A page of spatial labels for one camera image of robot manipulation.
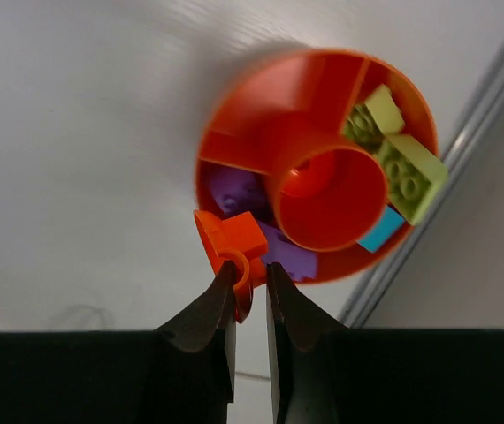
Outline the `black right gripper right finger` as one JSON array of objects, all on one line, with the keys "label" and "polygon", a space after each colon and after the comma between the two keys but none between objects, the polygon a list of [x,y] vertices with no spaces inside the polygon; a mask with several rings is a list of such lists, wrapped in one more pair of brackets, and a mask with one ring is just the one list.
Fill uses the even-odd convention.
[{"label": "black right gripper right finger", "polygon": [[350,329],[267,269],[277,423],[504,423],[504,329]]}]

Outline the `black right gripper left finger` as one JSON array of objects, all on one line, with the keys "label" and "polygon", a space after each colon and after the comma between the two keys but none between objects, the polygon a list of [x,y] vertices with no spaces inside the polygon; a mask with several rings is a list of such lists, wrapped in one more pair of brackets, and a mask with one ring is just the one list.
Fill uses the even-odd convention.
[{"label": "black right gripper left finger", "polygon": [[236,266],[153,330],[0,332],[0,423],[224,423]]}]

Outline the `orange lego piece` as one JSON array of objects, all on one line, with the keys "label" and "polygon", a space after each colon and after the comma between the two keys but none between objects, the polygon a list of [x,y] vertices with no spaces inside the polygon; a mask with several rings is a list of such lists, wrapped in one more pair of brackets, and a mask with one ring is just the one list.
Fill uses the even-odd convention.
[{"label": "orange lego piece", "polygon": [[195,225],[203,248],[215,273],[226,261],[237,268],[231,284],[235,296],[235,319],[244,322],[250,313],[255,288],[266,282],[262,257],[268,253],[268,241],[251,212],[221,219],[211,212],[196,210]]}]

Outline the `teal lego brick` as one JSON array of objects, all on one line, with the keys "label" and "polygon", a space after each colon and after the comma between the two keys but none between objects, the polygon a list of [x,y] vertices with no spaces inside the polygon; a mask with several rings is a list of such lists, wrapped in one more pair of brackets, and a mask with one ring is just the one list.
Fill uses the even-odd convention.
[{"label": "teal lego brick", "polygon": [[404,218],[391,206],[386,206],[384,213],[357,244],[370,253],[376,253],[405,223]]}]

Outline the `purple round lego piece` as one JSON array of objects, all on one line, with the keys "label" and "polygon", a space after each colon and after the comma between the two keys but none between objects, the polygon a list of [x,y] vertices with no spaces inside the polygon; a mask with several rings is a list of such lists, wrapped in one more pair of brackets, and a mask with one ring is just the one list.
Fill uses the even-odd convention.
[{"label": "purple round lego piece", "polygon": [[220,166],[209,174],[206,186],[224,217],[250,212],[256,220],[273,218],[263,185],[251,171]]}]

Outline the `green lego brick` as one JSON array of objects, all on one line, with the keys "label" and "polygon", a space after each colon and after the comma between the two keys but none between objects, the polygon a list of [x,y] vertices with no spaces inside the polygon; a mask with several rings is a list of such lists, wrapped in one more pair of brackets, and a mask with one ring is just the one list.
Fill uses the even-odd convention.
[{"label": "green lego brick", "polygon": [[388,181],[388,200],[412,226],[421,223],[448,179],[446,165],[411,135],[386,136],[373,154]]},{"label": "green lego brick", "polygon": [[386,135],[397,134],[404,126],[401,109],[395,103],[390,88],[381,84],[352,108],[343,135],[365,148],[373,149]]}]

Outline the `purple rectangular lego brick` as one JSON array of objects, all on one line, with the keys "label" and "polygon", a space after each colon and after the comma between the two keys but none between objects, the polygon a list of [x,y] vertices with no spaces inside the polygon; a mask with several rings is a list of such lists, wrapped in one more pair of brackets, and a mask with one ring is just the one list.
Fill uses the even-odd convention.
[{"label": "purple rectangular lego brick", "polygon": [[278,228],[257,222],[268,241],[268,253],[261,257],[264,265],[280,263],[295,282],[317,276],[317,254],[291,242]]}]

